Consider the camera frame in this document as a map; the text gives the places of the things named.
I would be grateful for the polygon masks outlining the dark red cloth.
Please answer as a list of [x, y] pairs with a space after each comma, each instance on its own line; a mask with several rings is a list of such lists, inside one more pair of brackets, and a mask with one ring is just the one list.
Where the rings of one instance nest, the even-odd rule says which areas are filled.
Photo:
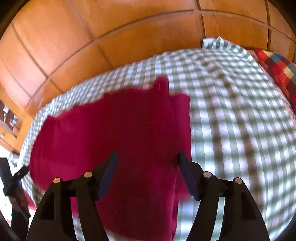
[[189, 193], [177, 154], [191, 155], [189, 97], [170, 95], [159, 77], [148, 90], [127, 88], [48, 116], [33, 145], [30, 176], [46, 190], [78, 178], [112, 151], [118, 166], [96, 208], [103, 226], [135, 240], [172, 240], [178, 203]]

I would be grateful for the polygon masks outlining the green white checkered bedsheet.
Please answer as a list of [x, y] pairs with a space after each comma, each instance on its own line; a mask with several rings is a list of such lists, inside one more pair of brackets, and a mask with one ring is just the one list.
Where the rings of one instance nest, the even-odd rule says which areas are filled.
[[165, 52], [76, 85], [37, 113], [20, 154], [9, 161], [29, 164], [48, 116], [127, 86], [148, 88], [160, 75], [171, 91], [190, 97], [193, 160], [218, 178], [241, 177], [276, 240], [295, 215], [295, 115], [249, 52], [221, 37], [204, 39], [201, 49]]

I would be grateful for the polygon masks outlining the wooden panel headboard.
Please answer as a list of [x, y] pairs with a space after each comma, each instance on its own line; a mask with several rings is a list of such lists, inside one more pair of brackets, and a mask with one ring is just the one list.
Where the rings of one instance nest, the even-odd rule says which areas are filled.
[[1, 1], [1, 100], [21, 119], [1, 145], [19, 152], [33, 117], [100, 73], [222, 37], [295, 57], [295, 1]]

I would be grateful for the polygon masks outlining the colourful plaid pillow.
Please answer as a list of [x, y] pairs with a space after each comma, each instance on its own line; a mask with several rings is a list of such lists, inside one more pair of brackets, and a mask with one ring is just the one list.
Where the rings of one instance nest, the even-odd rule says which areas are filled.
[[255, 49], [259, 63], [280, 87], [295, 113], [295, 63], [280, 54]]

